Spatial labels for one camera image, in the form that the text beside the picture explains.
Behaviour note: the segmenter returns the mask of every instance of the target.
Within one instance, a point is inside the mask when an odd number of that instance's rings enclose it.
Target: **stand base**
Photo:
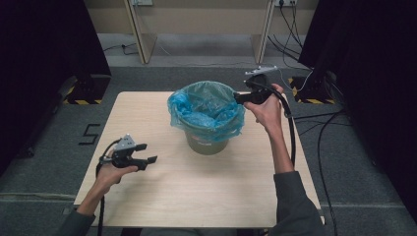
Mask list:
[[[78,81],[75,81],[64,98],[64,104],[100,104],[110,82],[110,78],[101,77],[91,79],[93,84],[91,89],[83,88]]]
[[[308,88],[307,85],[300,91],[306,81],[306,77],[293,77],[288,79],[295,101],[300,103],[334,104],[334,100],[328,95],[325,83],[317,88]]]

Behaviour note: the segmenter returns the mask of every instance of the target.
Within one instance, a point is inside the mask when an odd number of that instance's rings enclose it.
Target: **dark jacket sleeve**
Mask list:
[[[273,180],[278,198],[277,223],[269,235],[324,236],[319,212],[307,197],[300,174],[297,171],[275,174]]]
[[[95,220],[95,216],[87,216],[73,210],[61,225],[57,236],[82,236],[89,232],[89,228]]]

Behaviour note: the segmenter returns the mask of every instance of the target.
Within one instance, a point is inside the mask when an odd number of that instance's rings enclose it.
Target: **gray carpet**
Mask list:
[[[111,68],[112,80],[100,105],[62,105],[48,123],[35,146],[35,156],[14,159],[0,179],[0,235],[52,235],[71,208],[87,171],[95,145],[83,133],[87,124],[101,134],[116,96],[126,90],[177,90],[197,81],[218,81],[236,90],[247,90],[244,72],[232,68]],[[283,78],[306,76],[305,71],[283,70]],[[277,72],[269,75],[283,86]],[[286,89],[295,117],[334,112],[340,105],[295,102]],[[319,200],[333,235],[318,162],[318,136],[323,125],[307,131],[327,117],[297,120],[303,150],[310,166]],[[402,205],[387,176],[368,158],[349,118],[340,115],[326,127],[321,143],[323,173],[333,204],[339,235],[417,235],[417,226]],[[7,193],[59,194],[6,196]],[[121,229],[105,228],[104,235]],[[95,234],[92,228],[89,235]]]

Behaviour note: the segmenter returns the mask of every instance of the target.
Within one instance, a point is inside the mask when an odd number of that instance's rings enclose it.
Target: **trash bag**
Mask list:
[[[211,81],[175,91],[167,101],[171,126],[209,142],[238,136],[244,125],[245,108],[236,103],[233,92],[231,87]]]

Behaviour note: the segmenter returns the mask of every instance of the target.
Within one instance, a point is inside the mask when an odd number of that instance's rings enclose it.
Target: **table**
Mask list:
[[[95,166],[107,146],[130,134],[137,144],[148,144],[146,150],[134,152],[134,158],[158,155],[158,159],[146,171],[129,174],[112,187],[106,195],[105,226],[274,226],[274,170],[264,127],[247,111],[242,134],[230,139],[223,151],[198,154],[188,146],[184,132],[170,126],[167,98],[171,93],[125,91],[117,96],[75,205],[92,186]],[[290,149],[287,122],[283,129]],[[320,209],[298,136],[296,145],[296,169],[308,197]]]

